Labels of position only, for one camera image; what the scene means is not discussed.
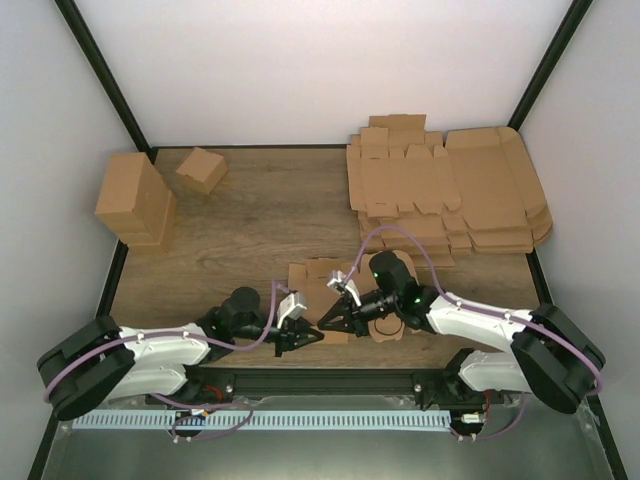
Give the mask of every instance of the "white wall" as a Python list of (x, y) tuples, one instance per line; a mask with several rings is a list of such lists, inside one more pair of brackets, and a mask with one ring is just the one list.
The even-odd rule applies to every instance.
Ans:
[(523, 128), (555, 232), (539, 249), (556, 303), (607, 356), (602, 394), (640, 478), (640, 2), (593, 2)]
[(38, 357), (87, 323), (115, 238), (93, 216), (133, 149), (52, 1), (0, 2), (0, 478), (27, 478), (51, 407)]
[(345, 143), (372, 114), (504, 124), (570, 0), (79, 0), (154, 145)]

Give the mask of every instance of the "white panel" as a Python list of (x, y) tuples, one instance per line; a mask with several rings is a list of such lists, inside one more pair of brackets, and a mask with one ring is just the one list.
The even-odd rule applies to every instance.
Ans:
[(0, 478), (27, 478), (51, 407), (38, 357), (93, 318), (115, 238), (93, 216), (132, 145), (54, 2), (0, 2)]
[(77, 2), (155, 145), (345, 143), (372, 114), (505, 124), (570, 0)]
[(601, 396), (640, 478), (640, 3), (594, 2), (524, 125), (554, 216), (554, 300), (607, 357)]

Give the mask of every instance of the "black metal frame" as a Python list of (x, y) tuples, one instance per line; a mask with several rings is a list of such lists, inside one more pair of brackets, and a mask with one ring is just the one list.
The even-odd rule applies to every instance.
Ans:
[[(508, 125), (510, 127), (515, 130), (519, 130), (522, 126), (562, 53), (580, 25), (582, 18), (587, 13), (592, 1), (593, 0), (574, 0), (572, 2), (540, 64), (538, 65), (538, 68), (531, 78), (529, 85), (520, 99), (511, 119), (509, 120)], [(87, 60), (91, 64), (96, 76), (104, 87), (105, 92), (120, 116), (122, 123), (129, 132), (136, 148), (141, 152), (149, 154), (152, 162), (155, 161), (159, 148), (171, 147), (150, 147), (75, 2), (73, 0), (55, 0), (55, 3), (78, 41), (78, 44), (82, 48)], [(221, 147), (218, 145), (215, 147), (238, 148), (236, 146)], [(249, 148), (268, 147), (269, 146), (261, 145)], [(282, 147), (336, 148), (344, 147), (344, 145), (278, 145), (278, 148)], [(97, 315), (106, 315), (111, 310), (126, 256), (126, 245), (118, 242), (102, 298), (100, 299)], [(538, 260), (538, 256), (535, 251), (527, 255), (527, 261), (540, 302), (551, 302), (551, 293), (545, 281), (540, 261)], [(389, 393), (397, 390), (397, 394), (411, 394), (410, 385), (412, 384), (409, 383), (409, 379), (412, 374), (416, 373), (416, 370), (359, 370), (356, 374), (355, 370), (338, 372), (331, 369), (295, 369), (287, 372), (283, 369), (260, 369), (260, 374), (255, 375), (255, 372), (252, 369), (224, 369), (224, 371), (234, 378), (237, 388), (235, 393), (238, 395), (249, 396), (259, 394), (260, 392), (264, 394), (267, 391), (272, 392), (272, 394), (275, 394), (276, 392), (278, 394), (304, 394), (317, 392), (319, 389), (329, 385), (326, 383), (327, 380), (329, 380), (329, 382), (338, 382), (338, 384), (331, 384), (334, 386), (336, 392), (339, 391), (345, 394), (350, 391), (353, 393), (369, 391), (371, 393), (379, 393), (381, 390), (388, 391)], [(269, 382), (267, 384), (263, 382), (265, 377), (269, 378)], [(279, 381), (274, 384), (274, 379), (279, 379)], [(614, 477), (618, 480), (625, 480), (628, 477), (602, 410), (600, 400), (597, 397), (591, 397), (589, 399), (589, 405), (592, 411), (600, 419), (598, 432), (600, 439), (605, 446), (607, 458)], [(58, 422), (52, 416), (49, 419), (40, 448), (36, 454), (36, 458), (28, 477), (29, 480), (42, 478), (57, 424)]]

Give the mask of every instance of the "stack of flattened cardboard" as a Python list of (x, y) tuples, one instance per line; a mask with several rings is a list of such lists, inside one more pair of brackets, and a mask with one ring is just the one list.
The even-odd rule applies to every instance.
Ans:
[(146, 154), (111, 157), (95, 214), (131, 251), (169, 251), (175, 211), (175, 195)]
[[(370, 117), (347, 146), (351, 208), (362, 238), (377, 226), (412, 233), (436, 267), (452, 255), (531, 252), (550, 234), (544, 191), (520, 135), (508, 127), (425, 132), (426, 115)], [(397, 248), (425, 262), (402, 233), (383, 230), (368, 251)]]
[[(410, 256), (402, 251), (395, 251), (395, 254), (405, 262), (409, 272), (415, 277), (416, 271)], [(360, 294), (377, 289), (373, 273), (369, 267), (369, 260), (373, 255), (363, 255), (360, 262), (360, 269), (356, 271), (352, 279)], [(289, 265), (288, 286), (291, 290), (296, 290), (304, 295), (307, 301), (307, 310), (303, 317), (311, 324), (316, 325), (318, 321), (329, 311), (336, 301), (338, 294), (327, 287), (329, 273), (333, 270), (348, 272), (351, 263), (340, 263), (335, 258), (312, 258), (304, 264), (292, 263)], [(323, 332), (324, 344), (344, 344), (349, 340), (350, 335), (341, 332)], [(387, 340), (400, 340), (404, 333), (404, 324), (396, 315), (369, 322), (369, 334), (376, 342)]]

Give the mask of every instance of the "wooden tabletop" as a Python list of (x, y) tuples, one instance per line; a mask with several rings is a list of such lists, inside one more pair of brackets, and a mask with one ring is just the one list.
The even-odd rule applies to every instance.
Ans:
[[(286, 283), (289, 263), (312, 257), (353, 261), (360, 246), (349, 208), (340, 148), (225, 148), (229, 172), (210, 196), (188, 190), (174, 174), (189, 149), (161, 149), (156, 168), (178, 198), (172, 250), (129, 253), (111, 315), (120, 325), (173, 327), (219, 305), (237, 287), (258, 290), (266, 310), (269, 282)], [(439, 271), (444, 288), (470, 300), (511, 308), (538, 305), (524, 255), (456, 257)], [(420, 281), (431, 284), (428, 272)], [(219, 366), (399, 368), (443, 367), (464, 347), (457, 337), (406, 332), (400, 341), (353, 338), (273, 356), (273, 345), (233, 353)]]

